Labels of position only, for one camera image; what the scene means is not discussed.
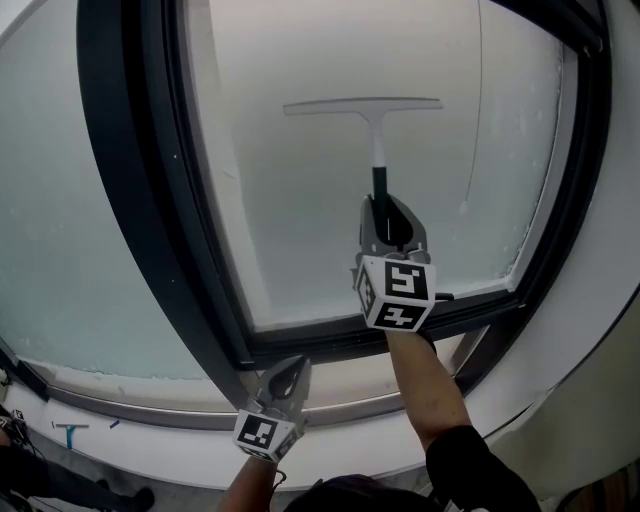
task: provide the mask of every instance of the blue tool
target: blue tool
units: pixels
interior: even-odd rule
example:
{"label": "blue tool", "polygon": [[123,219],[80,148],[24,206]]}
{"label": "blue tool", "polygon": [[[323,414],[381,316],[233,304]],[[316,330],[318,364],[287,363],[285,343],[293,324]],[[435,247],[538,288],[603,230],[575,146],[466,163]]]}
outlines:
{"label": "blue tool", "polygon": [[71,443],[71,435],[73,431],[77,428],[89,428],[89,425],[69,425],[66,423],[56,423],[57,428],[65,428],[67,430],[67,448],[69,450],[73,449],[73,445]]}

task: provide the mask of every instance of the person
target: person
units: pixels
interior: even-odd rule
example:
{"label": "person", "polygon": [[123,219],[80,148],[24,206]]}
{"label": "person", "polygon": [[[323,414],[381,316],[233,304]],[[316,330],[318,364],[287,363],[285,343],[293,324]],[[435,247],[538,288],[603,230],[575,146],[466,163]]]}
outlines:
{"label": "person", "polygon": [[116,494],[109,490],[106,481],[94,482],[38,457],[26,447],[17,446],[0,430],[0,495],[15,507],[20,502],[15,493],[24,498],[57,498],[81,507],[115,512],[146,512],[154,503],[149,488],[141,489],[133,497]]}
{"label": "person", "polygon": [[[471,425],[460,390],[435,348],[416,333],[386,333],[405,410],[422,448],[433,492],[425,497],[392,489],[363,475],[319,482],[293,500],[287,512],[341,510],[539,511],[526,484],[493,455]],[[224,494],[220,512],[269,510],[276,464],[249,457]]]}

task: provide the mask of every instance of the person's arm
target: person's arm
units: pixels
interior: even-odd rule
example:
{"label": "person's arm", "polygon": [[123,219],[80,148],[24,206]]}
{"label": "person's arm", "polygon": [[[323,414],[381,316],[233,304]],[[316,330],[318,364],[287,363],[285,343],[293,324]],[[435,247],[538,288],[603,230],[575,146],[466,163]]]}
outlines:
{"label": "person's arm", "polygon": [[264,512],[269,510],[273,481],[278,466],[257,457],[249,457],[224,493],[218,512]]}
{"label": "person's arm", "polygon": [[386,335],[407,416],[425,451],[443,432],[471,425],[458,386],[429,343],[414,332]]}
{"label": "person's arm", "polygon": [[539,512],[527,485],[471,425],[460,390],[429,343],[415,333],[386,334],[407,416],[440,501],[464,510]]}

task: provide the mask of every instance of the wall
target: wall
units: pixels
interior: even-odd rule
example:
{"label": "wall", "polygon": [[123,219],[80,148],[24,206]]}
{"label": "wall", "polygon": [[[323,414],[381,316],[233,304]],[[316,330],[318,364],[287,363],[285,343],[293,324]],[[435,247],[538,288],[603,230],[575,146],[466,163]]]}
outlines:
{"label": "wall", "polygon": [[640,298],[595,353],[492,451],[540,498],[640,457]]}

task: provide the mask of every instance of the white wall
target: white wall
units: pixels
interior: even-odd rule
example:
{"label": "white wall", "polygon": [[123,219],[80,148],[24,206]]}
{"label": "white wall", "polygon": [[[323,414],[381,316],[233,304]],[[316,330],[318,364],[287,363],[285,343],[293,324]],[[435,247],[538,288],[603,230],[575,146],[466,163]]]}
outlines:
{"label": "white wall", "polygon": [[389,189],[424,222],[440,290],[509,273],[551,153],[559,46],[502,7],[480,8],[216,0],[212,29],[192,25],[213,186],[258,329],[359,312],[349,269],[372,186],[366,124],[288,118],[286,103],[440,98],[442,111],[387,116]]}
{"label": "white wall", "polygon": [[491,448],[536,496],[558,496],[640,457],[640,299],[518,430]]}
{"label": "white wall", "polygon": [[50,0],[0,47],[0,336],[21,357],[78,370],[205,378],[109,205],[75,28],[76,2]]}

